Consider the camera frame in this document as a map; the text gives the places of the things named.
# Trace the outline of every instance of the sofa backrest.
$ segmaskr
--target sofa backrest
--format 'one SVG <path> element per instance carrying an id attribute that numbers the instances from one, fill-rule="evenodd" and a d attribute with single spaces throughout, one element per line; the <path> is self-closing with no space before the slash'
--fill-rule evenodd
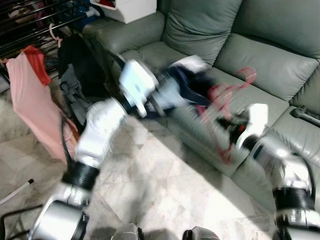
<path id="1" fill-rule="evenodd" d="M 171 0 L 163 41 L 213 64 L 228 38 L 242 0 Z"/>
<path id="2" fill-rule="evenodd" d="M 320 0 L 243 0 L 214 65 L 256 69 L 264 91 L 320 114 Z"/>
<path id="3" fill-rule="evenodd" d="M 157 0 L 156 9 L 162 12 L 164 15 L 168 15 L 170 4 L 171 4 L 171 0 Z"/>

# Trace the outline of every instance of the tile floor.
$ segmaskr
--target tile floor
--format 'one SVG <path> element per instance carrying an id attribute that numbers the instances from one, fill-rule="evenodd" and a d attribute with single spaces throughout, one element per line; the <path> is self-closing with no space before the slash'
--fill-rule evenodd
<path id="1" fill-rule="evenodd" d="M 35 181 L 1 205 L 0 215 L 44 203 L 65 167 L 32 134 L 0 143 L 0 199 L 30 178 Z M 88 240 L 108 240 L 125 223 L 141 227 L 147 240 L 179 240 L 194 226 L 222 240 L 270 240 L 275 227 L 270 212 L 166 128 L 135 118 L 119 130 L 87 212 Z M 6 220 L 7 236 L 29 228 L 36 215 Z"/>

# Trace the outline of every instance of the sofa cushion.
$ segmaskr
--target sofa cushion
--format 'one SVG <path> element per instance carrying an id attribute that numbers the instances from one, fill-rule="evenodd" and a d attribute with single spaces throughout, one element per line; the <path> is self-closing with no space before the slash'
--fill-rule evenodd
<path id="1" fill-rule="evenodd" d="M 163 40 L 186 55 L 213 64 L 242 0 L 172 0 Z"/>
<path id="2" fill-rule="evenodd" d="M 319 58 L 320 1 L 244 0 L 233 31 L 272 41 L 310 58 Z"/>
<path id="3" fill-rule="evenodd" d="M 318 66 L 316 59 L 301 56 L 262 42 L 232 33 L 223 46 L 215 66 L 231 75 L 243 67 L 253 67 L 257 76 L 253 85 L 289 101 Z"/>
<path id="4" fill-rule="evenodd" d="M 316 209 L 320 211 L 320 128 L 301 119 L 294 118 L 289 107 L 273 124 L 271 131 L 280 136 L 293 150 L 297 150 L 310 163 L 316 185 Z M 265 177 L 264 170 L 254 160 L 248 158 L 235 174 L 232 180 L 253 199 L 274 211 L 271 186 Z"/>
<path id="5" fill-rule="evenodd" d="M 154 14 L 125 24 L 116 20 L 108 20 L 102 27 L 97 22 L 96 39 L 105 50 L 121 54 L 125 51 L 137 49 L 144 45 L 160 41 L 165 27 L 165 16 L 157 11 Z M 95 22 L 89 23 L 83 30 L 89 34 L 97 27 Z"/>
<path id="6" fill-rule="evenodd" d="M 293 109 L 294 106 L 289 107 L 272 129 L 290 147 L 320 169 L 320 128 L 291 116 Z"/>
<path id="7" fill-rule="evenodd" d="M 236 77 L 233 77 L 217 68 L 211 68 L 208 74 L 214 76 L 219 82 L 224 82 L 229 85 L 243 84 L 244 82 Z M 278 99 L 255 86 L 248 86 L 233 94 L 232 101 L 230 103 L 230 111 L 238 111 L 245 109 L 248 105 L 253 103 L 265 103 L 269 106 L 269 126 L 271 126 L 277 118 L 287 109 L 289 104 L 281 99 Z M 218 112 L 215 108 L 210 107 L 208 109 L 211 128 L 214 129 L 219 145 L 223 149 L 227 149 L 229 145 L 229 139 L 226 132 L 216 124 L 215 119 L 221 117 L 222 113 Z M 170 113 L 170 120 L 174 127 L 169 129 L 174 134 L 178 135 L 190 148 L 201 155 L 204 159 L 213 164 L 217 169 L 231 176 L 247 157 L 248 152 L 245 150 L 232 151 L 232 163 L 231 165 L 225 165 L 216 151 L 215 141 L 209 131 L 204 120 L 198 116 L 196 108 L 188 105 L 178 107 Z"/>
<path id="8" fill-rule="evenodd" d="M 170 48 L 163 41 L 156 41 L 137 50 L 126 51 L 121 55 L 126 60 L 135 59 L 143 62 L 155 74 L 160 69 L 187 57 L 187 55 Z M 115 63 L 112 67 L 112 75 L 114 79 L 119 79 L 120 69 Z"/>
<path id="9" fill-rule="evenodd" d="M 320 65 L 290 101 L 290 104 L 297 107 L 305 106 L 309 111 L 320 115 Z"/>

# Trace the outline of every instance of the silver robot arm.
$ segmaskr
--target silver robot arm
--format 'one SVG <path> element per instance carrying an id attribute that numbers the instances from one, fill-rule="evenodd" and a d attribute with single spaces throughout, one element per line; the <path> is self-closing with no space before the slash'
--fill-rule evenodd
<path id="1" fill-rule="evenodd" d="M 126 63 L 119 82 L 124 102 L 110 98 L 92 105 L 74 159 L 68 162 L 67 171 L 45 203 L 28 240 L 83 239 L 89 220 L 85 208 L 113 137 L 132 109 L 137 109 L 141 117 L 146 116 L 147 97 L 158 85 L 155 76 L 134 60 Z"/>
<path id="2" fill-rule="evenodd" d="M 315 185 L 307 161 L 269 131 L 268 106 L 253 104 L 234 119 L 220 119 L 237 149 L 248 149 L 249 158 L 265 171 L 276 205 L 274 240 L 319 240 L 320 214 L 315 211 Z"/>

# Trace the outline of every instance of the pink towel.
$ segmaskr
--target pink towel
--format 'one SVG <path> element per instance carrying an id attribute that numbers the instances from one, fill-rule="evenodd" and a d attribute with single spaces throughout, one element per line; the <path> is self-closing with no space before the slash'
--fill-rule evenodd
<path id="1" fill-rule="evenodd" d="M 38 62 L 44 69 L 43 62 Z M 9 59 L 10 89 L 14 111 L 30 127 L 53 158 L 66 162 L 61 141 L 61 111 L 51 99 L 50 89 L 43 86 L 24 52 Z M 76 138 L 69 125 L 65 125 L 64 136 L 72 156 Z"/>

